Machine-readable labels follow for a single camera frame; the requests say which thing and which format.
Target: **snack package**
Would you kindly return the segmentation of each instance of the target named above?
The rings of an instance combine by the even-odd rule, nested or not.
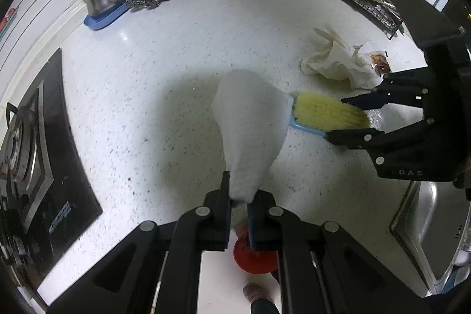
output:
[[[386,51],[373,51],[369,52],[368,56],[371,58],[371,67],[378,76],[383,76],[391,72],[388,63],[388,53]]]

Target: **crumpled paper towel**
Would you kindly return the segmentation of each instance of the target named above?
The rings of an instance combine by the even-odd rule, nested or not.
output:
[[[381,78],[365,61],[358,51],[362,47],[353,46],[347,49],[347,44],[331,28],[327,31],[314,28],[317,35],[323,37],[319,50],[301,62],[301,71],[305,75],[321,74],[328,79],[350,79],[352,89],[371,89],[381,83]]]
[[[251,203],[283,146],[293,97],[246,70],[225,75],[213,101],[221,130],[229,196]]]

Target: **speckled countertop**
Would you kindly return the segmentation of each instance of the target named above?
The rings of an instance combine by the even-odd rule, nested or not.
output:
[[[393,70],[425,65],[406,36],[385,34],[341,0],[173,0],[128,12],[101,31],[81,25],[62,44],[72,132],[103,214],[39,288],[47,303],[144,220],[163,224],[202,203],[225,162],[210,109],[221,76],[250,69],[281,90],[351,94],[299,62],[314,27],[387,50]],[[383,128],[419,111],[386,106]],[[418,294],[426,289],[389,233],[407,182],[380,179],[364,151],[290,129],[261,189],[303,220],[339,222]],[[237,210],[237,221],[243,212]]]

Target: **person's leg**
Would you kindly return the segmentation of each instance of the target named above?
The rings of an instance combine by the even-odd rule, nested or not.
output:
[[[280,314],[270,296],[255,283],[249,283],[243,289],[243,295],[251,303],[251,314]]]

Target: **gas stove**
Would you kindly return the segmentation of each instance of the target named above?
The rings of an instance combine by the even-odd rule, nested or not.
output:
[[[70,131],[60,49],[18,106],[7,104],[6,121],[0,149],[0,253],[6,265],[38,285],[102,212]]]

